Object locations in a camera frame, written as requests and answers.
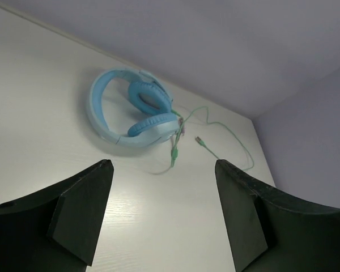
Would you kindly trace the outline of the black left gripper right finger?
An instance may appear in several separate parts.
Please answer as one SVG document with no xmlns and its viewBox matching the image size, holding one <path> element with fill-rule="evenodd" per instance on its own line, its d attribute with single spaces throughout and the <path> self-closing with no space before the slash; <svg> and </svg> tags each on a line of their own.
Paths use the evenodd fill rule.
<svg viewBox="0 0 340 272">
<path fill-rule="evenodd" d="M 285 193 L 226 160 L 216 184 L 236 271 L 340 271 L 340 209 Z"/>
</svg>

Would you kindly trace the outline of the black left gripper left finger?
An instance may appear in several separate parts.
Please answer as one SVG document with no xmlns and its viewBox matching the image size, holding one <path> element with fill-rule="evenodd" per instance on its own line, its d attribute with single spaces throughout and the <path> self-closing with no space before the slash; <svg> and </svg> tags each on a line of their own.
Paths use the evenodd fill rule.
<svg viewBox="0 0 340 272">
<path fill-rule="evenodd" d="M 85 271 L 92 266 L 114 167 L 101 160 L 0 204 L 0 271 Z"/>
</svg>

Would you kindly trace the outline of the light blue headphones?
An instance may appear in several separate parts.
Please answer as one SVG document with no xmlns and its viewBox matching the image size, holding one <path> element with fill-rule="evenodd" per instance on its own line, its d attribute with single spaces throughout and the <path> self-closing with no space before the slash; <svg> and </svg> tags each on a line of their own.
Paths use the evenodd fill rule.
<svg viewBox="0 0 340 272">
<path fill-rule="evenodd" d="M 148 115 L 129 128 L 126 135 L 115 133 L 104 117 L 102 97 L 111 80 L 129 83 L 129 102 Z M 152 74 L 143 70 L 114 69 L 101 73 L 92 83 L 87 96 L 87 116 L 102 139 L 124 147 L 148 147 L 166 142 L 180 131 L 178 118 L 172 111 L 172 95 Z"/>
</svg>

